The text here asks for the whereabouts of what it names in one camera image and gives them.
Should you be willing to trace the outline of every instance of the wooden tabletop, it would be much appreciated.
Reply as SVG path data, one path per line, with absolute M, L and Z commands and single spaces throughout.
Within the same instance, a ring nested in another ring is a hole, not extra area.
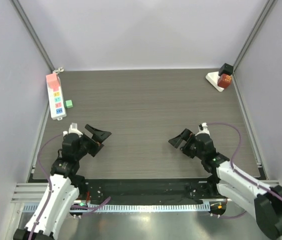
M 173 148 L 168 140 L 188 128 L 194 133 L 203 122 L 226 122 L 243 136 L 235 163 L 259 176 L 235 89 L 218 92 L 205 75 L 215 69 L 111 70 L 64 72 L 61 79 L 65 100 L 73 108 L 61 121 L 48 117 L 43 138 L 47 140 L 69 129 L 71 123 L 110 131 L 105 147 L 80 161 L 77 174 L 87 179 L 200 178 L 209 174 L 198 158 L 191 159 Z M 227 126 L 210 126 L 218 152 L 229 158 L 239 137 Z M 49 172 L 57 158 L 62 138 L 42 151 L 41 162 Z M 39 166 L 34 179 L 44 175 Z

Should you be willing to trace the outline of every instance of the pink block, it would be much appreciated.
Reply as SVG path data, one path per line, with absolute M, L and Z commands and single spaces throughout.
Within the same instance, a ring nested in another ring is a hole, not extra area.
M 46 77 L 46 83 L 49 85 L 50 88 L 57 89 L 60 87 L 60 83 L 56 73 L 46 75 L 45 77 Z

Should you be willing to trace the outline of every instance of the brown cube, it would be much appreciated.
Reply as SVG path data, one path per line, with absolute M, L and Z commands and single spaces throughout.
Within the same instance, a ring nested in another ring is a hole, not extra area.
M 231 81 L 232 81 L 232 77 L 224 73 L 217 80 L 217 85 L 221 88 L 226 89 L 231 84 Z

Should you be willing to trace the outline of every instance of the white wall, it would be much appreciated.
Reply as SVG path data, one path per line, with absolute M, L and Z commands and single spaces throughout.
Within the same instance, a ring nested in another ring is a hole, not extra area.
M 282 185 L 282 1 L 235 72 L 268 175 Z
M 55 67 L 233 64 L 266 0 L 20 0 Z
M 30 169 L 48 73 L 11 3 L 0 0 L 0 230 L 16 183 Z

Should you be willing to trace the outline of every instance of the green cube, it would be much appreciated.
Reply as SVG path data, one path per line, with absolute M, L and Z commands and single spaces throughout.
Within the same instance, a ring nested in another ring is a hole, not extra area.
M 72 100 L 66 100 L 65 101 L 65 107 L 67 109 L 73 108 Z

